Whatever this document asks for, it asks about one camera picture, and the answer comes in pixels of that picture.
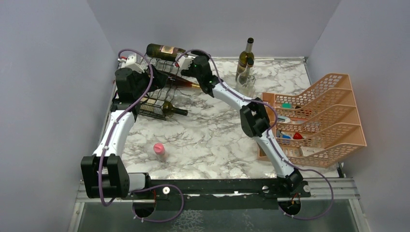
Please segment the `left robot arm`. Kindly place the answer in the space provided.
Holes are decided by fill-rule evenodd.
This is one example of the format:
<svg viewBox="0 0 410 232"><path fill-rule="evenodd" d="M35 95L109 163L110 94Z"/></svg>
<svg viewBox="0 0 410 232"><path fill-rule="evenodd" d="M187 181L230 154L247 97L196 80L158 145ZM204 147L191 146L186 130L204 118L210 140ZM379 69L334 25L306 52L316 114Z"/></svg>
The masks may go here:
<svg viewBox="0 0 410 232"><path fill-rule="evenodd" d="M129 67L115 71L117 97L112 100L108 125L91 156L81 160L81 171L89 198L124 198L130 177L121 160L129 131L136 122L142 99L165 86L167 75L149 65L145 71Z"/></svg>

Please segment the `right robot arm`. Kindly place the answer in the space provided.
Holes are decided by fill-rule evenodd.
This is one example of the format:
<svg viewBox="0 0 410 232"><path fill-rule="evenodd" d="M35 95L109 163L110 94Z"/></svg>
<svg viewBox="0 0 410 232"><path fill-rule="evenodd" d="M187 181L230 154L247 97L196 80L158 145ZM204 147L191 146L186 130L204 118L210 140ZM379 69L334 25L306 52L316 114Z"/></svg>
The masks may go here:
<svg viewBox="0 0 410 232"><path fill-rule="evenodd" d="M280 182L280 193L286 197L296 193L303 177L274 140L266 111L268 105L259 98L252 99L228 86L220 78L217 70L211 70L210 65L214 61L209 57L191 58L180 55L176 63L182 75L197 79L204 93L225 102L239 112L242 131L257 142L274 166Z"/></svg>

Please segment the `green wine bottle tan label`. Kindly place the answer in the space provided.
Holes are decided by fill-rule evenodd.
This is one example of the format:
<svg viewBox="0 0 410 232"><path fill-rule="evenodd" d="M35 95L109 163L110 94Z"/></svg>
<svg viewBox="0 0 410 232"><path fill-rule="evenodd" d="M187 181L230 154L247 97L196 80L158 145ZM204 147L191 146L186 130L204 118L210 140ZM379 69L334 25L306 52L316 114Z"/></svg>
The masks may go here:
<svg viewBox="0 0 410 232"><path fill-rule="evenodd" d="M236 78L245 70L247 66L247 59L254 58L254 54L252 52L253 43L254 39L252 37L248 38L245 50L242 51L239 55L235 76Z"/></svg>

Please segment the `clear glass wine bottle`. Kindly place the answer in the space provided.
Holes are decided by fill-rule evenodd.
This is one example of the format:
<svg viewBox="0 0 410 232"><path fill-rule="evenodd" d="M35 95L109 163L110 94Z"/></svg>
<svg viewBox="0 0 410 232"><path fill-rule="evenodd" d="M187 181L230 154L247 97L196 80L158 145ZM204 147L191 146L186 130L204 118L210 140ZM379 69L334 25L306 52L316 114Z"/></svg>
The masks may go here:
<svg viewBox="0 0 410 232"><path fill-rule="evenodd" d="M247 65L243 72L241 72L236 79L235 89L250 98L254 97L255 93L255 76L253 73L254 59L247 58Z"/></svg>

